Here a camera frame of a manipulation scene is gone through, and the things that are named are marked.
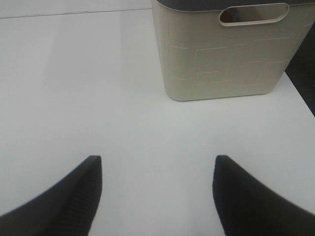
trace beige storage bin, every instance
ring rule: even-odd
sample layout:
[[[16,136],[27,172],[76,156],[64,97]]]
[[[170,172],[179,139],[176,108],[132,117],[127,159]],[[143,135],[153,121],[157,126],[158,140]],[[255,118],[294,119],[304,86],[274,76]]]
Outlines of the beige storage bin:
[[[231,97],[275,87],[314,23],[315,3],[237,4],[243,1],[152,0],[169,97]]]

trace bin lid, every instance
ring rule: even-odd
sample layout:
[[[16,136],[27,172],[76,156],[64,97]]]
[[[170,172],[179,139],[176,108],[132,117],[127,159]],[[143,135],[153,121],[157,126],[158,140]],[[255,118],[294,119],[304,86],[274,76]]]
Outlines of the bin lid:
[[[288,5],[312,3],[315,0],[157,0],[162,5],[179,11],[223,10],[231,6],[287,3]]]

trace white tabletop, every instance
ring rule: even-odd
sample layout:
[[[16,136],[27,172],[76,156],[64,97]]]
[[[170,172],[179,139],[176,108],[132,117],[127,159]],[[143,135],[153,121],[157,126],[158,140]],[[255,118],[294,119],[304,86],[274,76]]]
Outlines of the white tabletop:
[[[151,8],[151,0],[0,0],[0,18]]]
[[[91,154],[91,236],[223,235],[218,154],[315,213],[315,119],[288,77],[266,95],[173,101],[151,10],[1,19],[0,112],[0,214]]]

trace white wall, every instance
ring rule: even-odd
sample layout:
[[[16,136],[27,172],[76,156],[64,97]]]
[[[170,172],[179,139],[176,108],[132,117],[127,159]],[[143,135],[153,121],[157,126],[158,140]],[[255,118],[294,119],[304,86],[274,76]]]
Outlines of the white wall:
[[[150,0],[0,0],[0,18],[151,8]]]

